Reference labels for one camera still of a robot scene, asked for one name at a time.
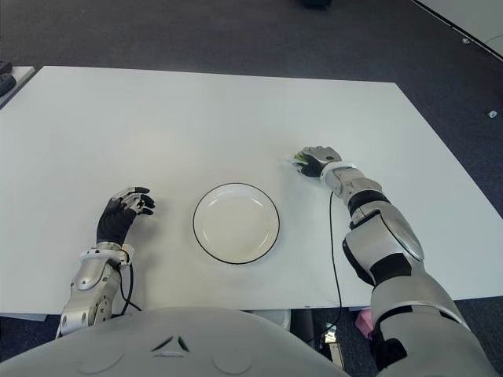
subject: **wire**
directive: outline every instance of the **wire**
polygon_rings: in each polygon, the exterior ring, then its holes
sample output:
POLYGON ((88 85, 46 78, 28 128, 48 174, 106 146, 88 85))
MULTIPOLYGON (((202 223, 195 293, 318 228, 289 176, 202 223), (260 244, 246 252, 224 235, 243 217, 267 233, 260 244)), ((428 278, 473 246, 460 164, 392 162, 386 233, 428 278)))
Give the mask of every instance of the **wire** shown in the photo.
POLYGON ((493 38, 489 38, 489 39, 487 39, 487 40, 484 42, 484 44, 487 44, 488 42, 492 41, 493 39, 500 38, 500 37, 503 37, 503 34, 496 35, 496 36, 494 36, 493 38))
POLYGON ((333 321, 332 325, 327 327, 325 330, 320 332, 319 335, 314 336, 312 339, 309 339, 307 342, 311 343, 315 339, 319 339, 324 333, 326 333, 328 330, 331 328, 334 328, 337 325, 337 322, 340 320, 340 316, 343 311, 343 303, 342 303, 342 298, 340 297, 340 288, 339 288, 339 278, 337 277, 337 271, 336 271, 336 261, 333 256, 333 229, 332 229, 332 198, 333 198, 333 191, 330 193, 330 204, 329 204, 329 224, 330 224, 330 249, 332 251, 332 267, 333 267, 333 274, 336 277, 336 286, 337 286, 337 295, 339 296, 339 311, 337 313, 336 319, 333 321))
POLYGON ((141 309, 138 305, 136 305, 135 303, 133 303, 131 301, 131 296, 133 295, 133 285, 134 285, 134 272, 133 272, 133 265, 130 264, 129 265, 129 276, 130 276, 130 282, 129 282, 129 291, 127 292, 127 298, 126 296, 124 295, 124 290, 123 290, 123 276, 122 274, 120 273, 119 271, 119 275, 120 275, 120 295, 123 296, 123 300, 124 300, 124 306, 123 306, 123 309, 120 311, 120 315, 123 316, 124 313, 126 312, 126 309, 129 305, 133 306, 136 310, 140 311, 141 312, 141 309))

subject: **white plate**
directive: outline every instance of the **white plate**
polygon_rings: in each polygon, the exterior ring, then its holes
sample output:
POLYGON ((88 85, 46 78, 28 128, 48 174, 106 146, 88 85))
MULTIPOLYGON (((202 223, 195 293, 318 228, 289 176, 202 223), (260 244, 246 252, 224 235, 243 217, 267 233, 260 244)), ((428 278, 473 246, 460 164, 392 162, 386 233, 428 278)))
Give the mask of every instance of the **white plate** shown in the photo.
POLYGON ((262 257, 276 242, 280 218, 266 193, 243 183, 211 190, 197 204, 193 228, 213 258, 232 264, 262 257))

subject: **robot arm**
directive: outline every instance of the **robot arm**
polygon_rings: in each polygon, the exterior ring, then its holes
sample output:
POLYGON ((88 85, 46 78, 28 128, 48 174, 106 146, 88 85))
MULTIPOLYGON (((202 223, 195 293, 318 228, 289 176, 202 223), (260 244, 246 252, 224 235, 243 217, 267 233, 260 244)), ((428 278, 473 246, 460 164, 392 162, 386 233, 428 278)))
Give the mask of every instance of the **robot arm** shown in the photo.
POLYGON ((296 161, 350 212, 343 251, 374 286, 371 351, 379 376, 497 375, 450 296, 425 272, 419 240, 381 186, 332 148, 305 148, 296 161))
POLYGON ((148 192, 147 188, 129 187, 108 201, 98 222, 96 246, 80 255, 82 264, 70 284, 58 337, 112 316, 112 302, 121 284, 120 266, 131 262, 131 249, 123 246, 127 231, 137 215, 153 213, 148 192))

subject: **white table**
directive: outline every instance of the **white table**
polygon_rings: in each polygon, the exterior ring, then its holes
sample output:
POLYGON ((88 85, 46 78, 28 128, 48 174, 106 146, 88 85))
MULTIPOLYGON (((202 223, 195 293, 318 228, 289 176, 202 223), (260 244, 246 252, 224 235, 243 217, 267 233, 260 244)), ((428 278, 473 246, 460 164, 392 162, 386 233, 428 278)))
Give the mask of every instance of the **white table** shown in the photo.
MULTIPOLYGON (((24 84, 26 80, 28 80, 35 73, 35 68, 33 67, 13 67, 11 72, 12 76, 16 79, 16 85, 3 96, 0 96, 0 108, 2 108, 3 104, 10 99, 17 89, 24 84)), ((2 313, 4 317, 12 317, 12 318, 20 318, 25 320, 45 320, 45 314, 19 314, 19 313, 2 313)))
MULTIPOLYGON (((0 127, 0 313, 59 313, 103 206, 128 185, 157 202, 127 239, 138 305, 336 306, 329 191, 283 162, 305 145, 331 145, 382 184, 453 298, 503 294, 503 221, 393 83, 46 67, 0 127), (273 249, 248 265, 214 260, 191 228, 201 196, 236 181, 281 218, 273 249)), ((339 201, 332 220, 343 305, 366 306, 371 289, 339 246, 339 201)))

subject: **floor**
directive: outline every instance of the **floor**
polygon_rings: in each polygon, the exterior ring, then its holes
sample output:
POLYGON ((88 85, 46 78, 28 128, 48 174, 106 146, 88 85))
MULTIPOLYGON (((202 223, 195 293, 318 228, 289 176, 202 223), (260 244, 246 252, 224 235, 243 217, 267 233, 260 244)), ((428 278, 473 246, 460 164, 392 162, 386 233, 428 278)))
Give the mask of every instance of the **floor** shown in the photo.
MULTIPOLYGON (((16 65, 396 82, 503 214, 503 63, 410 1, 334 0, 326 10, 296 0, 2 0, 0 7, 0 55, 16 65), (487 118, 489 109, 500 115, 487 118)), ((503 375, 503 298, 458 305, 503 375)), ((314 320, 333 316, 316 311, 314 320)), ((338 334, 347 371, 375 375, 352 322, 344 310, 338 334)), ((0 360, 50 340, 56 323, 2 318, 0 360)))

